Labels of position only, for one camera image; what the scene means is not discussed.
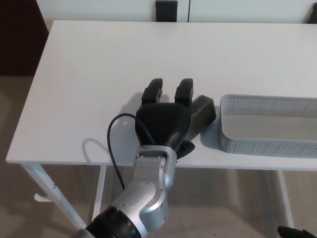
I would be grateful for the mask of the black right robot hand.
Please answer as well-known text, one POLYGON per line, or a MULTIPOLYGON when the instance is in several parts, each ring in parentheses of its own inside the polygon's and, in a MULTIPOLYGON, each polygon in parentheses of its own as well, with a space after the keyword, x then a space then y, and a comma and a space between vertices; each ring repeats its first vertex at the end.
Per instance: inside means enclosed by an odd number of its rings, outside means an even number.
POLYGON ((279 226, 277 232, 281 238, 317 238, 316 235, 307 230, 299 230, 285 226, 279 226))

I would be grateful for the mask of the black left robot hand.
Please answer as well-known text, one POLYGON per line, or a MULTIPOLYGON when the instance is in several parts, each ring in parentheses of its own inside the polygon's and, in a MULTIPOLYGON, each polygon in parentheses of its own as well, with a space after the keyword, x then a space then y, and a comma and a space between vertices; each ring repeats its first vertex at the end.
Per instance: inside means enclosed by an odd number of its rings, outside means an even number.
POLYGON ((136 111, 135 131, 141 146, 161 145, 173 149, 180 159, 190 154, 195 145, 185 137, 191 124, 190 106, 193 98, 193 79, 181 80, 174 102, 161 102, 163 80, 153 79, 142 95, 136 111))

